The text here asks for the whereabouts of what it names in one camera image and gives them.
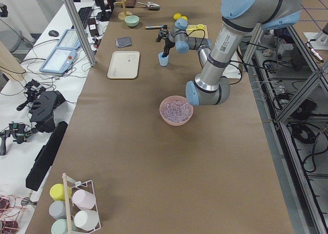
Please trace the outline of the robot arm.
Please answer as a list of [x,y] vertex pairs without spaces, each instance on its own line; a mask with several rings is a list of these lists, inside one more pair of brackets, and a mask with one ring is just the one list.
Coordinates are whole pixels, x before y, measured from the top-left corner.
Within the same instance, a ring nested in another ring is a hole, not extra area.
[[206,38],[206,33],[203,29],[196,29],[202,31],[202,37],[193,37],[193,32],[187,33],[188,22],[184,18],[179,18],[171,31],[165,34],[165,46],[163,52],[158,54],[159,64],[165,67],[169,61],[169,53],[171,48],[175,48],[178,53],[184,54],[189,50],[195,50],[198,53],[199,61],[203,67],[211,52],[211,40]]
[[198,50],[202,72],[186,84],[186,98],[193,106],[225,102],[230,83],[222,74],[243,37],[257,24],[271,30],[297,23],[301,0],[222,0],[220,11],[223,25],[215,45]]

